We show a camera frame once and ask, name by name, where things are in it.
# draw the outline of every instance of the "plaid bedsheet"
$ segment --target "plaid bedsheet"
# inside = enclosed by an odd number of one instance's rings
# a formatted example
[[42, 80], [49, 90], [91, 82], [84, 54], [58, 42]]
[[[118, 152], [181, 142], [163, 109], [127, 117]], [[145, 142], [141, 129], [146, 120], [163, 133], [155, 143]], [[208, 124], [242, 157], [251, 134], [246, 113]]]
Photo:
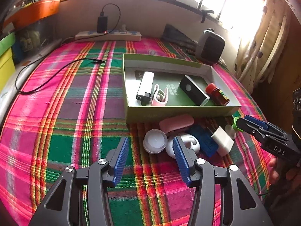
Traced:
[[[182, 182], [176, 161], [165, 152], [149, 155], [145, 133], [157, 123], [126, 125], [122, 98], [122, 54], [143, 53], [196, 61], [185, 50], [159, 39], [141, 42], [69, 43], [55, 50], [25, 83], [29, 91], [41, 85], [66, 63], [83, 57], [105, 65], [79, 61], [58, 74], [41, 91], [19, 95], [6, 118], [0, 139], [0, 199], [21, 225], [28, 225], [48, 189], [68, 165], [86, 167], [105, 157], [121, 136], [131, 140], [121, 183], [109, 190], [116, 226], [186, 225], [194, 189]], [[235, 116], [264, 119], [240, 83], [219, 65], [214, 69], [230, 86], [242, 107]], [[232, 117], [200, 119], [214, 127], [231, 124]], [[271, 155], [246, 133], [238, 133], [229, 155], [207, 159], [213, 165], [236, 164], [256, 192], [268, 186]], [[84, 208], [87, 192], [84, 190]], [[219, 225], [220, 192], [216, 191], [214, 226]]]

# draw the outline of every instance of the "red bottle cap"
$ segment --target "red bottle cap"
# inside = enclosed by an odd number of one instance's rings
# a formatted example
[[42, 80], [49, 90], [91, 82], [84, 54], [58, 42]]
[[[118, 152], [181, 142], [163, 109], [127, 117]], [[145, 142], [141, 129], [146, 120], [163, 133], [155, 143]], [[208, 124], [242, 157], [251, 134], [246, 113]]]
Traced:
[[208, 95], [211, 95], [215, 89], [217, 89], [217, 86], [215, 86], [214, 83], [211, 83], [211, 84], [209, 84], [209, 85], [206, 87], [205, 92], [206, 92]]

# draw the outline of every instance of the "green lid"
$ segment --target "green lid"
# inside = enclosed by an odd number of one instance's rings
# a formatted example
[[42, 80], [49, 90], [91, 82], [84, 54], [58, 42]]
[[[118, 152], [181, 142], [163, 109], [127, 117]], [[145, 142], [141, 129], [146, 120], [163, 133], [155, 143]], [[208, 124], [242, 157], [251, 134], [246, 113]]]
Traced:
[[240, 117], [234, 117], [233, 118], [233, 125], [232, 125], [232, 128], [233, 128], [233, 130], [234, 131], [241, 131], [241, 132], [243, 132], [243, 130], [241, 130], [241, 129], [239, 129], [237, 126], [236, 126], [236, 121], [239, 119]]
[[4, 54], [15, 43], [15, 32], [0, 40], [0, 56]]

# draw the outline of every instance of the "white charger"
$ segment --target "white charger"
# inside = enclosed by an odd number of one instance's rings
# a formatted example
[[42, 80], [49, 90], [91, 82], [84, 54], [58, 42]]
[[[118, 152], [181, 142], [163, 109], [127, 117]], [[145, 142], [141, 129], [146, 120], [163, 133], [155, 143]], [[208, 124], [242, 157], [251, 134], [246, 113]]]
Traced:
[[219, 128], [216, 129], [216, 131], [212, 134], [211, 138], [218, 144], [219, 148], [217, 152], [220, 156], [223, 157], [231, 151], [234, 141], [224, 131], [224, 129], [222, 129], [221, 126], [219, 126]]

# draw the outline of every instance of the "human hand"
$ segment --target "human hand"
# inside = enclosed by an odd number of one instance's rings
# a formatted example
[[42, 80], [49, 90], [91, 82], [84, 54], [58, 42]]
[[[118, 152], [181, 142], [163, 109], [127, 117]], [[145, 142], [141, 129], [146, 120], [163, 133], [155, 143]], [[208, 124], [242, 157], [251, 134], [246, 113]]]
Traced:
[[[275, 184], [279, 180], [279, 173], [276, 172], [276, 167], [277, 167], [277, 158], [272, 158], [270, 160], [269, 166], [272, 168], [270, 171], [270, 177], [269, 177], [269, 182], [271, 184]], [[292, 181], [291, 185], [291, 190], [295, 190], [299, 185], [301, 185], [301, 168], [300, 167], [294, 167], [290, 169], [286, 173], [286, 179], [289, 181]]]

